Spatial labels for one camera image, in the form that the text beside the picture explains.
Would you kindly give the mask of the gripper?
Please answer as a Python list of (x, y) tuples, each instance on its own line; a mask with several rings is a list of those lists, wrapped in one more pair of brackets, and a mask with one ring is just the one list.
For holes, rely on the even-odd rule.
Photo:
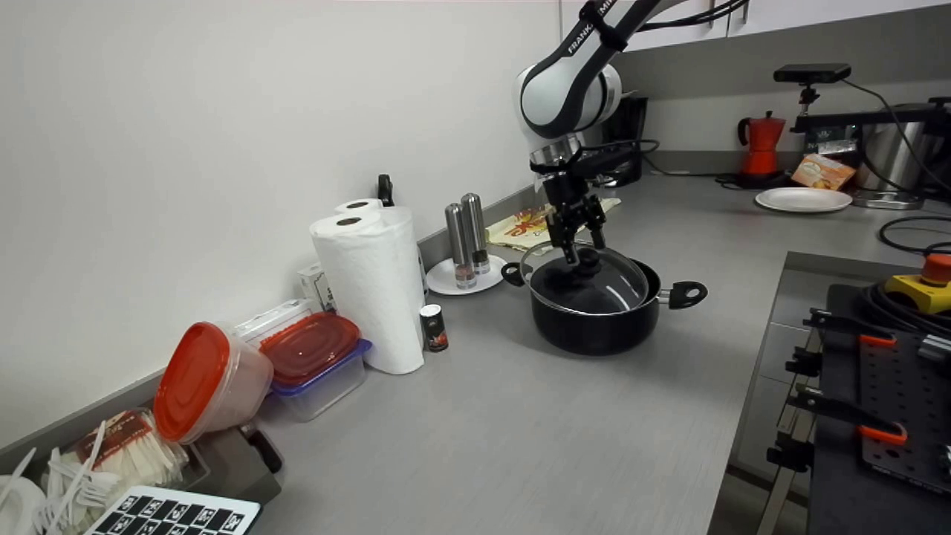
[(549, 217), (551, 246), (560, 248), (566, 262), (575, 265), (574, 238), (580, 218), (584, 218), (594, 248), (605, 250), (603, 226), (607, 217), (601, 200), (591, 191), (595, 172), (586, 165), (537, 165), (536, 174), (547, 199), (544, 214)]

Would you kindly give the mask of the glass pot lid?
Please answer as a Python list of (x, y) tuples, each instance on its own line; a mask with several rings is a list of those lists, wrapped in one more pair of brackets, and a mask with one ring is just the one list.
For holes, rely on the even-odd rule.
[(588, 316), (633, 311), (649, 297), (649, 279), (632, 259), (590, 241), (574, 243), (574, 261), (547, 241), (516, 262), (521, 280), (544, 305)]

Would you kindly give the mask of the red moka pot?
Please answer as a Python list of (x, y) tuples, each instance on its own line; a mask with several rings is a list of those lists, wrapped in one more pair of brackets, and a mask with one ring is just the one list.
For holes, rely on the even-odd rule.
[(763, 117), (745, 117), (737, 122), (736, 134), (748, 149), (741, 163), (740, 174), (747, 177), (768, 177), (780, 172), (777, 146), (785, 131), (785, 120), (766, 111)]

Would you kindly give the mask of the rectangular container with red lid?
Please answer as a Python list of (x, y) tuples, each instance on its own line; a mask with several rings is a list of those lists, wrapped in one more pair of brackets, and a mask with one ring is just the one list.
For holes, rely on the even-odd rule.
[(350, 355), (360, 335), (350, 320), (320, 312), (265, 338), (259, 351), (271, 361), (276, 385), (296, 387)]

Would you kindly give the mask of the clear container with blue lid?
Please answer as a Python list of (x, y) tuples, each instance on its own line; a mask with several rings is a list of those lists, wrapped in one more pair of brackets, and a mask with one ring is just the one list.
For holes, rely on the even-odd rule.
[(280, 386), (272, 383), (271, 393), (298, 422), (309, 422), (330, 406), (363, 385), (366, 380), (364, 355), (374, 348), (373, 343), (360, 339), (356, 348), (340, 362), (306, 380), (298, 386)]

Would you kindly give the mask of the yellow printed cloth bag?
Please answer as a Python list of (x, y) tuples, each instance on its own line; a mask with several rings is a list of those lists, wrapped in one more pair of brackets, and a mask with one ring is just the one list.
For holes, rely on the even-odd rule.
[(512, 248), (526, 253), (542, 246), (543, 253), (551, 249), (546, 216), (554, 211), (550, 204), (521, 210), (487, 227), (487, 241), (493, 246)]

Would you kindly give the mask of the steel spice grinder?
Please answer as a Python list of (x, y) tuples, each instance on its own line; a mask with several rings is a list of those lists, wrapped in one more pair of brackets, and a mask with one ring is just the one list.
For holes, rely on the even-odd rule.
[(464, 235), (462, 206), (459, 203), (448, 204), (444, 215), (449, 235), (452, 263), (454, 264), (455, 285), (459, 289), (469, 289), (476, 285), (476, 272), (471, 253)]
[(469, 192), (461, 197), (463, 227), (469, 248), (473, 271), (484, 275), (490, 272), (490, 260), (486, 246), (483, 210), (478, 194)]

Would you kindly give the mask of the black coffee machine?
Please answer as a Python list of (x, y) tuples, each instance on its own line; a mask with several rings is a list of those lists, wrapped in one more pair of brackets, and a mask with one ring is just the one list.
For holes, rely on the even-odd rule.
[(641, 152), (646, 148), (646, 142), (615, 143), (621, 141), (637, 141), (643, 138), (646, 124), (646, 109), (649, 98), (631, 94), (622, 98), (616, 112), (605, 122), (602, 132), (602, 143), (611, 143), (603, 149), (604, 152), (621, 152), (628, 159), (618, 162), (618, 165), (601, 177), (602, 186), (608, 189), (619, 189), (639, 181), (642, 176), (643, 162)]

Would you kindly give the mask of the small dark spice jar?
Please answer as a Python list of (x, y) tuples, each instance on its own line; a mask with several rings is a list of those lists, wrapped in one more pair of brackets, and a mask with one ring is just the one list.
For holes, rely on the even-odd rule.
[(427, 304), (419, 309), (419, 322), (428, 352), (441, 352), (448, 348), (448, 335), (440, 305)]

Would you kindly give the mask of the white paper towel roll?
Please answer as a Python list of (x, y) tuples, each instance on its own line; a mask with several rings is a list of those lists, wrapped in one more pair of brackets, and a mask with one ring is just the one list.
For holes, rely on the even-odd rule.
[(409, 280), (394, 265), (394, 248), (380, 211), (322, 218), (309, 227), (337, 313), (373, 343), (364, 361), (394, 375), (424, 365), (419, 309)]
[(427, 285), (421, 270), (421, 258), (415, 241), (413, 213), (407, 207), (385, 207), (377, 198), (357, 198), (339, 204), (336, 213), (354, 215), (364, 211), (380, 211), (381, 221), (387, 228), (394, 248), (394, 265), (400, 276), (409, 280), (410, 294), (415, 295), (415, 304), (421, 307), (426, 301)]

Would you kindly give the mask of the orange food packet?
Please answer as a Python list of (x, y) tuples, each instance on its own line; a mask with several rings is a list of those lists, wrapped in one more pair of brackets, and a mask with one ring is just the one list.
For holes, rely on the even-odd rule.
[(803, 187), (842, 192), (855, 176), (854, 167), (823, 155), (806, 155), (791, 174), (791, 180)]

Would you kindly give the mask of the stand mixer with steel bowl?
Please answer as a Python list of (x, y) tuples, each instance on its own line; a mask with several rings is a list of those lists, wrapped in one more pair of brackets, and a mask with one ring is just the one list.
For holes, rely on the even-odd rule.
[(856, 170), (846, 189), (866, 209), (918, 210), (951, 201), (951, 97), (892, 106), (889, 111), (801, 114), (791, 131), (805, 155), (823, 155)]

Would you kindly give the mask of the yellow emergency stop button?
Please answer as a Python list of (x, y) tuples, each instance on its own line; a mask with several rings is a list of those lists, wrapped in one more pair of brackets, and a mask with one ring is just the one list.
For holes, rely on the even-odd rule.
[(951, 255), (928, 255), (917, 273), (886, 280), (884, 293), (913, 311), (951, 317)]

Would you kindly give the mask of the grey organizer tray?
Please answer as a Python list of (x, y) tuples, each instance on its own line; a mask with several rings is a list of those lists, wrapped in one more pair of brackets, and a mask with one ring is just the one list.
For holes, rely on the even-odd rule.
[[(36, 480), (50, 459), (54, 447), (68, 447), (88, 431), (98, 427), (101, 420), (117, 414), (116, 410), (82, 413), (51, 424), (28, 437), (0, 447), (0, 474), (11, 474), (13, 468), (31, 448), (36, 448), (26, 476)], [(237, 429), (212, 433), (186, 446), (188, 462), (176, 490), (221, 496), (266, 505), (281, 492), (276, 475), (265, 461), (279, 459), (272, 446), (262, 455)]]

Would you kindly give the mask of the black and white calibration board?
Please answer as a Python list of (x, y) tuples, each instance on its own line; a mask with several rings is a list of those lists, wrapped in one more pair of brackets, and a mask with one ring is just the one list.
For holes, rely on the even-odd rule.
[(247, 535), (258, 502), (134, 485), (82, 535)]

